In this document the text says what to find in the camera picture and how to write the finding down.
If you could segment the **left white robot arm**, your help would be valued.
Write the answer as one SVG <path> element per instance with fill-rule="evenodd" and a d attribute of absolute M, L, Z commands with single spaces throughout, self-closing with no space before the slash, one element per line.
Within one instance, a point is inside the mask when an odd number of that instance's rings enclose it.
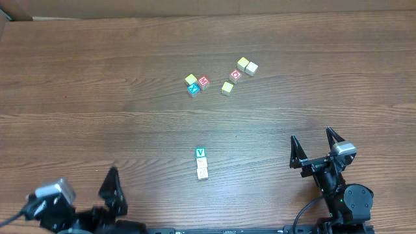
<path fill-rule="evenodd" d="M 77 212 L 61 195 L 43 198 L 31 196 L 21 212 L 26 220 L 38 220 L 40 227 L 59 233 L 136 233 L 148 234 L 146 225 L 140 222 L 118 220 L 127 214 L 127 202 L 119 198 L 105 200 L 104 207 L 93 207 Z"/>

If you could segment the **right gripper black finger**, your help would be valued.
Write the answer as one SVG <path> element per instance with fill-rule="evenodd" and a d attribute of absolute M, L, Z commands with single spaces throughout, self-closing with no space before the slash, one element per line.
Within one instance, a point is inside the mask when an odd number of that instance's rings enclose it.
<path fill-rule="evenodd" d="M 331 127 L 326 128 L 326 136 L 331 150 L 345 143 L 345 139 L 339 136 Z"/>
<path fill-rule="evenodd" d="M 295 135 L 291 136 L 291 156 L 289 167 L 301 168 L 308 161 L 307 155 Z"/>

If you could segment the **blue T wooden block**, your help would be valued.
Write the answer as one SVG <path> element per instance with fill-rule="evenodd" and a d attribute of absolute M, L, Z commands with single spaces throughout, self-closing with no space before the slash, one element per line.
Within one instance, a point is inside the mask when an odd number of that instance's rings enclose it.
<path fill-rule="evenodd" d="M 206 157 L 197 157 L 196 163 L 198 168 L 207 168 L 207 158 Z"/>

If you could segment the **yellow block with drawing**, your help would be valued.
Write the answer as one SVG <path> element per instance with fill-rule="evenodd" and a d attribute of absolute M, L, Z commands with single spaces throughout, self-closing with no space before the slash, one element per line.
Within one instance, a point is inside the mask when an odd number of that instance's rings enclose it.
<path fill-rule="evenodd" d="M 231 94 L 231 91 L 233 90 L 234 84 L 229 82 L 224 82 L 224 84 L 221 87 L 221 93 L 223 95 L 229 96 Z"/>

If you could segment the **yellow top wooden block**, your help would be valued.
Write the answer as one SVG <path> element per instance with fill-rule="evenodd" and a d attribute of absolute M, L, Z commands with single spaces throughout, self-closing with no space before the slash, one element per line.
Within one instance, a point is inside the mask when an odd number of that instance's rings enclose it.
<path fill-rule="evenodd" d="M 193 74 L 190 74 L 185 77 L 185 83 L 187 84 L 187 86 L 194 84 L 196 81 L 197 78 Z"/>

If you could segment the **far yellow top block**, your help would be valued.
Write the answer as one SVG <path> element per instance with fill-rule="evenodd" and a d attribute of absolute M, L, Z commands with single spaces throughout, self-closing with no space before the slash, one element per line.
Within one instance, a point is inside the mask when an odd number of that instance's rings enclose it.
<path fill-rule="evenodd" d="M 247 65 L 249 65 L 250 61 L 245 58 L 245 57 L 241 57 L 238 62 L 237 62 L 237 68 L 242 71 L 245 72 L 245 69 L 247 67 Z"/>

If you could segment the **plain white wooden block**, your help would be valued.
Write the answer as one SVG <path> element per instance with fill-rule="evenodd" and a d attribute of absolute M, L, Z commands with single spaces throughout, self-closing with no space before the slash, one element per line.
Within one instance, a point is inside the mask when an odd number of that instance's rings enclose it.
<path fill-rule="evenodd" d="M 250 75 L 250 76 L 254 76 L 255 75 L 255 73 L 257 72 L 257 70 L 258 70 L 258 65 L 256 64 L 256 63 L 254 63 L 254 62 L 249 62 L 248 63 L 248 65 L 246 66 L 246 68 L 245 68 L 245 72 L 248 74 L 248 75 Z"/>

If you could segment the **W wooden block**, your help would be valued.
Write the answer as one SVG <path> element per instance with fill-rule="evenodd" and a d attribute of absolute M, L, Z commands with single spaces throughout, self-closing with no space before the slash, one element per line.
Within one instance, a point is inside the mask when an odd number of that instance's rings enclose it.
<path fill-rule="evenodd" d="M 204 180 L 209 178 L 208 168 L 197 168 L 198 180 Z"/>

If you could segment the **red Q wooden block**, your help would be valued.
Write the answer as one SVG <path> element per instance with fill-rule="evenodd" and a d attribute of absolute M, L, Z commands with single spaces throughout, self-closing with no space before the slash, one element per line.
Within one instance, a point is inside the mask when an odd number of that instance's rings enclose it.
<path fill-rule="evenodd" d="M 241 77 L 242 77 L 241 71 L 238 69 L 234 69 L 229 75 L 229 80 L 232 83 L 236 84 L 241 79 Z"/>

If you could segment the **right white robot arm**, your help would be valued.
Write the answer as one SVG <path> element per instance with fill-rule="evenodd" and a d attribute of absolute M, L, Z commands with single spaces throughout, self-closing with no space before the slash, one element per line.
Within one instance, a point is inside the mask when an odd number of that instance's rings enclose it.
<path fill-rule="evenodd" d="M 97 229 L 94 233 L 374 233 L 365 222 L 371 219 L 374 193 L 366 186 L 346 184 L 341 174 L 356 156 L 353 143 L 339 136 L 331 127 L 326 128 L 330 152 L 321 158 L 309 160 L 295 135 L 291 136 L 289 167 L 301 168 L 301 176 L 313 176 L 322 195 L 308 203 L 296 215 L 291 225 L 277 229 L 148 229 L 144 224 L 118 220 L 115 225 Z M 122 196 L 116 168 L 111 168 L 105 178 L 99 196 L 105 200 L 113 216 L 127 214 L 127 204 Z M 318 218 L 315 225 L 298 226 L 301 215 L 312 205 L 324 200 L 330 217 Z"/>

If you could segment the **blue X wooden block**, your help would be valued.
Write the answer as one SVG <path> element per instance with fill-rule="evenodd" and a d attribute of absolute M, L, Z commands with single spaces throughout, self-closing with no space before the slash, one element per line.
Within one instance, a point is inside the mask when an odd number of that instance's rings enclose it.
<path fill-rule="evenodd" d="M 187 92 L 190 97 L 194 98 L 200 93 L 200 88 L 196 83 L 192 83 L 187 87 Z"/>

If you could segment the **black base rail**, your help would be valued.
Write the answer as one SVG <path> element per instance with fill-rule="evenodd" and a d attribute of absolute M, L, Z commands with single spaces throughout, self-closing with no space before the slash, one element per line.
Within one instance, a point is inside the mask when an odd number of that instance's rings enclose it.
<path fill-rule="evenodd" d="M 231 229 L 174 229 L 174 228 L 147 228 L 149 234 L 293 234 L 293 225 L 286 225 L 283 227 L 272 228 L 231 228 Z M 296 226 L 296 234 L 317 234 L 326 233 L 324 231 L 318 231 L 314 225 L 299 225 Z M 327 233 L 367 233 L 375 234 L 373 226 L 366 226 L 365 229 L 352 229 L 347 231 L 341 231 L 335 229 L 332 232 Z"/>

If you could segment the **red M wooden block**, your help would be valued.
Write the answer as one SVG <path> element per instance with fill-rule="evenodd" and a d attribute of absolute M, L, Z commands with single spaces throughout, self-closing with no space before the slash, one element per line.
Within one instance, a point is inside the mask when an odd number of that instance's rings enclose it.
<path fill-rule="evenodd" d="M 210 80 L 207 78 L 206 75 L 202 75 L 198 80 L 197 84 L 201 90 L 205 90 L 210 85 Z"/>

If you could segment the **green A wooden block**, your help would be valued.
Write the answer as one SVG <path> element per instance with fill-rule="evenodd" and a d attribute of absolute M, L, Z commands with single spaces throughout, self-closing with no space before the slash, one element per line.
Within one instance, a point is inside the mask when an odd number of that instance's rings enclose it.
<path fill-rule="evenodd" d="M 195 156 L 196 156 L 196 158 L 206 157 L 205 148 L 196 148 L 195 149 Z"/>

